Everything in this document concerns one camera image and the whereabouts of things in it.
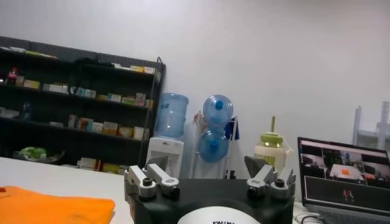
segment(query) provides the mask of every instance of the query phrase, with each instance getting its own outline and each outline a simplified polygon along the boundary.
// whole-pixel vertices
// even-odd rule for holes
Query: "green object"
[[[275,116],[271,120],[271,132],[267,132],[260,136],[260,145],[271,148],[283,148],[283,138],[275,131]]]
[[[134,98],[129,98],[129,97],[123,97],[122,98],[122,103],[124,104],[130,104],[130,105],[135,105],[135,99]]]
[[[30,160],[42,159],[46,158],[46,149],[38,147],[27,147],[20,150],[19,154]]]

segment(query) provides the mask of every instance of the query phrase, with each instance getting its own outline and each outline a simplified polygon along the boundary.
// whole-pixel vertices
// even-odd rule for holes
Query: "water jug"
[[[225,133],[206,131],[199,140],[198,151],[200,157],[207,163],[216,163],[226,156],[229,142]]]
[[[203,104],[203,114],[209,129],[223,129],[233,116],[233,104],[226,96],[212,95]]]
[[[163,93],[158,108],[156,134],[178,138],[184,133],[188,98],[175,93]]]

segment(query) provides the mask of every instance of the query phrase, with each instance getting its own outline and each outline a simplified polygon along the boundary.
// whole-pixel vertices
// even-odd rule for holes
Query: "white table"
[[[112,224],[133,224],[129,204],[124,200],[123,181],[123,176],[115,174],[0,157],[0,186],[18,186],[56,196],[112,199],[115,202]],[[301,203],[295,202],[294,215],[305,211]]]
[[[343,170],[348,170],[349,174],[348,175],[343,174],[342,173]],[[360,173],[358,168],[353,167],[353,166],[334,164],[330,170],[331,177],[343,178],[343,179],[348,179],[348,180],[364,181],[364,178],[361,175],[362,175],[362,173]]]

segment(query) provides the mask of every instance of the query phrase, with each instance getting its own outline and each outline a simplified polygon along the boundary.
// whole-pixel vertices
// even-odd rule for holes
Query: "orange cloth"
[[[341,170],[341,173],[342,173],[343,175],[349,175],[349,170],[347,170],[347,169],[342,169],[342,170]]]
[[[1,224],[107,224],[114,207],[109,199],[56,197],[19,187],[0,187]]]

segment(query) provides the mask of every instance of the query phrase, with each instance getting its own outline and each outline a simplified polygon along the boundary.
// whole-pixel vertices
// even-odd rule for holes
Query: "metal bracket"
[[[295,194],[296,175],[291,168],[284,167],[275,182],[271,183],[271,196],[287,199]]]
[[[255,177],[246,181],[249,197],[260,197],[264,195],[266,186],[277,177],[277,171],[270,165],[264,165]]]
[[[169,176],[156,164],[149,164],[146,167],[146,175],[156,181],[161,187],[164,196],[176,199],[180,195],[179,180]]]
[[[131,194],[138,194],[140,198],[150,199],[156,195],[156,182],[148,178],[138,166],[130,166],[125,170],[125,199]]]

